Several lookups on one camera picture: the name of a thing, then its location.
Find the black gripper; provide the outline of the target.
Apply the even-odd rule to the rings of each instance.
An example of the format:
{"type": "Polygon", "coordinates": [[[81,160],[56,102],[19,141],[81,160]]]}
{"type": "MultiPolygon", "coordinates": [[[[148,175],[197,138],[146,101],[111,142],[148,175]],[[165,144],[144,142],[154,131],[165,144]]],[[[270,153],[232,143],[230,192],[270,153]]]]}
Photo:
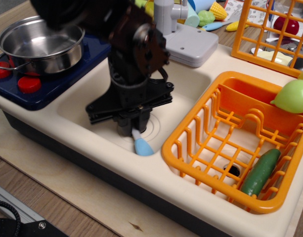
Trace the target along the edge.
{"type": "Polygon", "coordinates": [[[86,112],[92,124],[108,119],[117,122],[124,136],[131,136],[132,126],[143,133],[152,109],[170,103],[173,90],[174,85],[166,78],[144,78],[128,85],[119,74],[111,74],[108,90],[88,104],[86,112]]]}

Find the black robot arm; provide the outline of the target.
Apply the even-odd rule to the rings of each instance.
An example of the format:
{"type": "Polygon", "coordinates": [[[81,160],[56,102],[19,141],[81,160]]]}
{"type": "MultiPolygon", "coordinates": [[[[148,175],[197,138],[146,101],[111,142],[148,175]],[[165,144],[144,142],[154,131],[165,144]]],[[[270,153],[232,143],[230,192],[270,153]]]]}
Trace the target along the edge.
{"type": "Polygon", "coordinates": [[[91,123],[112,119],[124,135],[144,132],[154,107],[172,101],[164,66],[170,53],[152,18],[131,0],[34,0],[38,15],[54,30],[78,25],[111,45],[109,89],[90,103],[91,123]]]}

